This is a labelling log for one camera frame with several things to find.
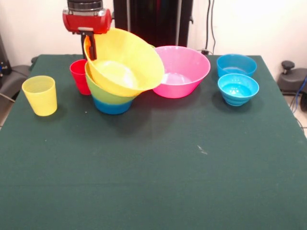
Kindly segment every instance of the green bowl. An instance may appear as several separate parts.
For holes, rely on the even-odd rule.
[[[124,104],[127,102],[132,101],[137,96],[133,97],[121,97],[114,94],[111,94],[102,88],[100,88],[92,79],[91,71],[88,66],[88,63],[85,65],[85,73],[86,73],[86,82],[88,88],[90,89],[92,96],[98,99],[101,102],[108,103],[108,104]]]

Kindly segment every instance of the yellow cup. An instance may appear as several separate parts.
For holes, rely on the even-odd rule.
[[[56,83],[52,77],[29,78],[23,83],[22,89],[36,115],[49,116],[57,110]]]

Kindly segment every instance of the green felt tablecloth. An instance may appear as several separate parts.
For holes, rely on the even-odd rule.
[[[307,141],[260,56],[259,94],[225,104],[211,73],[190,96],[152,91],[123,115],[97,111],[69,65],[40,56],[59,108],[20,93],[0,131],[1,230],[304,230]]]

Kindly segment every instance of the floor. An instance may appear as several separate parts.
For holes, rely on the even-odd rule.
[[[293,96],[285,96],[284,97],[285,100],[288,102],[288,105],[290,105]],[[3,101],[6,100],[4,98],[0,98],[0,130],[2,128],[2,126],[5,123],[6,118],[8,117],[12,107],[13,107],[13,103],[9,102],[9,101]],[[307,137],[307,113],[304,113],[301,111],[300,106],[297,107],[297,111],[294,113],[294,116],[299,120],[299,122],[302,124],[302,127],[304,128],[304,133],[305,136]]]

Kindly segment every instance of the light blue bowl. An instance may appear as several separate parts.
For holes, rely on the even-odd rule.
[[[257,63],[250,57],[240,54],[227,54],[217,59],[219,77],[229,73],[239,73],[252,77],[256,72]]]
[[[105,114],[110,114],[110,115],[118,115],[118,114],[123,114],[124,112],[128,111],[131,107],[131,104],[133,102],[127,102],[124,104],[108,104],[108,103],[104,103],[99,101],[98,99],[94,98],[94,104],[96,106],[96,108]]]
[[[226,74],[219,78],[217,84],[226,103],[232,106],[245,104],[259,91],[258,83],[243,74]]]

